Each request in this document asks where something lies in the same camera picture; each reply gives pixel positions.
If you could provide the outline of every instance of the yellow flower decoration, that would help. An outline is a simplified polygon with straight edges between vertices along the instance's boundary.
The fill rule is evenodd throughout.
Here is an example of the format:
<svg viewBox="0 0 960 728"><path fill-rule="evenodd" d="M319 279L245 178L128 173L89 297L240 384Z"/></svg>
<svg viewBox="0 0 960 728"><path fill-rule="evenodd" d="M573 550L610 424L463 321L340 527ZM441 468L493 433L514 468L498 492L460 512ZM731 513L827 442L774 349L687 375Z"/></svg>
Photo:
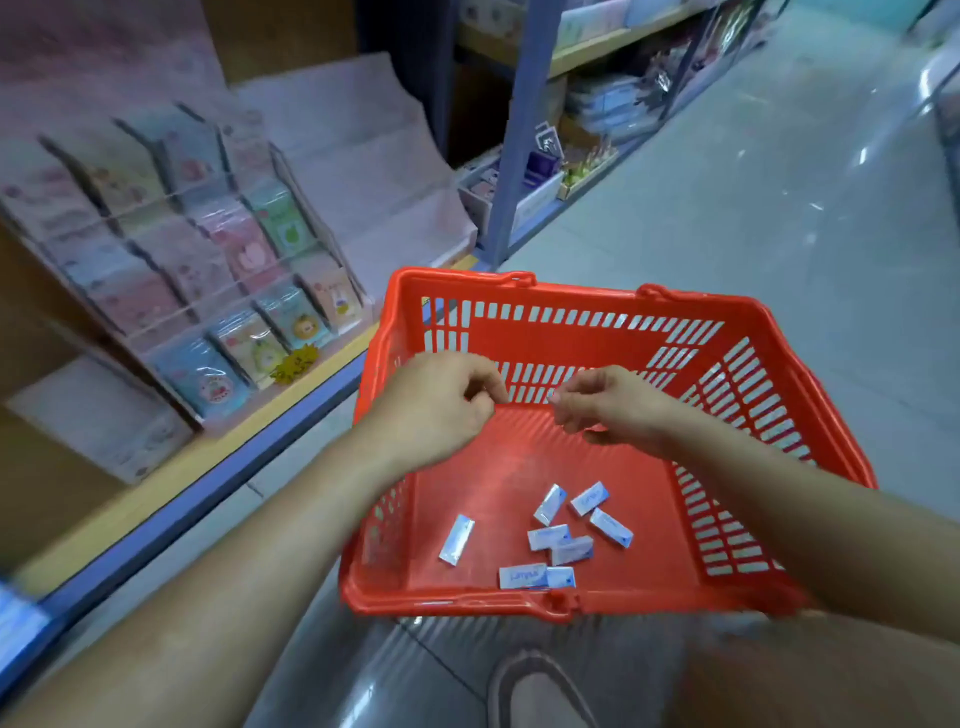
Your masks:
<svg viewBox="0 0 960 728"><path fill-rule="evenodd" d="M270 376L281 386L293 384L306 374L318 359L320 359L320 350L313 344L307 344L287 354L283 361L270 372Z"/></svg>

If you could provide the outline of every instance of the blue shelf frame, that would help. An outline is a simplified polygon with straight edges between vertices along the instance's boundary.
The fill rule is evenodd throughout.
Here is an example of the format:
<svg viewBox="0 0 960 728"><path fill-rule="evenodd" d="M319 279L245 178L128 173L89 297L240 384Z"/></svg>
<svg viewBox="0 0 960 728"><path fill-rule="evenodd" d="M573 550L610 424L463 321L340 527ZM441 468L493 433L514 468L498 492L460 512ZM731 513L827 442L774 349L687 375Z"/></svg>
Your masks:
<svg viewBox="0 0 960 728"><path fill-rule="evenodd" d="M754 2L755 11L741 33L741 41L749 33L750 26L762 6L762 0L754 0ZM786 2L783 3L780 13L786 4ZM439 5L432 3L432 5L442 9L446 3ZM498 73L513 77L514 84L501 155L497 195L494 198L488 233L482 247L478 247L476 251L480 260L474 266L474 270L496 270L544 226L639 149L669 117L682 88L682 84L676 83L675 80L667 96L660 124L654 130L619 145L620 154L610 167L588 180L567 200L552 201L534 219L519 230L512 231L526 159L534 148L535 127L540 122L538 119L540 93L547 82L562 11L562 0L529 0L528 18L532 21L524 24L516 71L495 64ZM686 76L706 35L709 23L718 12L719 6L703 13L702 24L678 70L679 79L682 80ZM451 34L455 33L457 22L455 15L456 13L449 12L448 9L444 11L446 25L442 28L443 46L451 42L449 40L452 38ZM452 97L453 54L450 53L449 56L449 67L444 65L436 73L437 101L435 111L430 116L431 127L434 134L438 136L442 148L445 147L449 102ZM149 519L94 559L83 570L41 599L39 605L51 617L51 624L41 638L32 645L28 654L29 659L18 660L15 665L0 674L0 699L10 694L11 686L15 687L17 683L22 684L25 680L29 680L36 671L37 665L42 665L46 649L56 642L60 634L107 598L123 582L142 569L356 391L366 358L365 352L355 357L211 471L185 488Z"/></svg>

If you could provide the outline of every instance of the pink card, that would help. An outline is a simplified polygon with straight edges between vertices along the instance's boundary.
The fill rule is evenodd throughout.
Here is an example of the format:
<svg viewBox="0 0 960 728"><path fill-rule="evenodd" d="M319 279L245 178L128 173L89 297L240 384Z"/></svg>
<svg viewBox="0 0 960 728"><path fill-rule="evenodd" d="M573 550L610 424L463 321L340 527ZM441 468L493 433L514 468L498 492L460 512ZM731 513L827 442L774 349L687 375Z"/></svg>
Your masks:
<svg viewBox="0 0 960 728"><path fill-rule="evenodd" d="M233 276L255 293L283 279L274 249L251 212L234 198L192 211L194 221L227 256Z"/></svg>

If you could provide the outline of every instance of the shoe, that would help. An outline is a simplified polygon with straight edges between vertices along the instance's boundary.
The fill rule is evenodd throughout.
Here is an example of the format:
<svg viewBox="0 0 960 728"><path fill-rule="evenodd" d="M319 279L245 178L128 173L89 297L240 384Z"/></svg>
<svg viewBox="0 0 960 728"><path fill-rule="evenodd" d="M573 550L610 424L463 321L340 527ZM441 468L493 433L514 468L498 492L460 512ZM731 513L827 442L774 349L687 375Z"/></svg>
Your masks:
<svg viewBox="0 0 960 728"><path fill-rule="evenodd" d="M596 728L577 686L550 656L533 649L511 655L487 688L490 728Z"/></svg>

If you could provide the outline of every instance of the stacked merchandise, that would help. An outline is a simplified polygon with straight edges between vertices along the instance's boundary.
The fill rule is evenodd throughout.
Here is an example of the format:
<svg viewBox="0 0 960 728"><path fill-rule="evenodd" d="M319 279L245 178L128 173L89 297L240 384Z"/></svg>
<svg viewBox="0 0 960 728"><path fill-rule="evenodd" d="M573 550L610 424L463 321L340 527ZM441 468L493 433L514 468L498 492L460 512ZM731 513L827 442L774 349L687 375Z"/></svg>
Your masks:
<svg viewBox="0 0 960 728"><path fill-rule="evenodd" d="M313 230L375 301L404 266L441 267L476 242L422 105L387 54L304 68L241 85L261 109L277 171Z"/></svg>
<svg viewBox="0 0 960 728"><path fill-rule="evenodd" d="M739 47L738 41L749 20L751 7L750 2L733 3L722 6L716 13L707 37L683 79L674 110L689 104L731 67L735 56L733 51Z"/></svg>
<svg viewBox="0 0 960 728"><path fill-rule="evenodd" d="M0 143L8 222L202 423L370 319L257 118L224 93Z"/></svg>
<svg viewBox="0 0 960 728"><path fill-rule="evenodd" d="M622 28L630 7L631 0L564 0L555 50ZM527 10L527 0L465 0L460 4L460 20L482 33L519 44Z"/></svg>
<svg viewBox="0 0 960 728"><path fill-rule="evenodd" d="M758 45L769 42L777 31L776 20L783 7L783 0L762 0L763 5L750 27L750 32L743 40L744 52L752 51Z"/></svg>
<svg viewBox="0 0 960 728"><path fill-rule="evenodd" d="M561 166L564 152L556 130L541 124L537 131L538 148L530 153L523 174L522 198L516 204L513 231L536 217L558 196L564 178ZM493 209L493 195L500 177L499 148L469 162L458 173L460 200L470 219L480 230L487 231Z"/></svg>

